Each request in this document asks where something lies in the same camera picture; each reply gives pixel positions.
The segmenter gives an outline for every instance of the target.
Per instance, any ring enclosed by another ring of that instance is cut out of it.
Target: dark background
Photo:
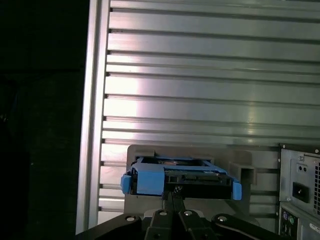
[[[74,237],[88,13],[89,0],[0,1],[5,238]]]

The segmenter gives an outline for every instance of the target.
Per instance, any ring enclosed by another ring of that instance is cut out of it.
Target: ventilation grille
[[[320,163],[315,166],[314,174],[314,209],[318,215],[320,215]]]

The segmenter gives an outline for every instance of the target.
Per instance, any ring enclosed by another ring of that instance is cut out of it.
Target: blue drive bracket
[[[193,158],[167,158],[167,157],[154,157],[154,159],[166,159],[168,161],[193,161]],[[143,162],[144,157],[139,157],[135,164],[133,164],[129,171],[121,177],[121,189],[124,194],[131,193],[132,174],[136,172],[138,175],[136,193],[138,195],[152,195],[162,196],[165,188],[165,170],[181,170],[181,171],[203,171],[204,173],[228,173],[224,169],[217,167],[210,163],[208,160],[202,160],[202,166],[189,166],[189,165],[164,165],[152,164]],[[241,200],[242,198],[242,185],[240,182],[229,176],[232,179],[232,199]]]

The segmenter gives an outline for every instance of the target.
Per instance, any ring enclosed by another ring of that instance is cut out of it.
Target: screw
[[[184,215],[190,216],[190,215],[192,215],[192,211],[185,211],[185,212],[184,212]]]
[[[225,216],[220,216],[220,217],[218,217],[218,220],[220,222],[225,222],[225,221],[227,221],[227,218]]]
[[[134,221],[136,218],[134,216],[128,216],[125,220],[127,220],[128,222],[132,222]]]

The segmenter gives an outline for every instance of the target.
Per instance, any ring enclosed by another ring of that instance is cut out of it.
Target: white sticker
[[[318,234],[320,234],[320,228],[313,225],[312,223],[309,224],[310,228],[312,228],[313,230],[315,230]]]

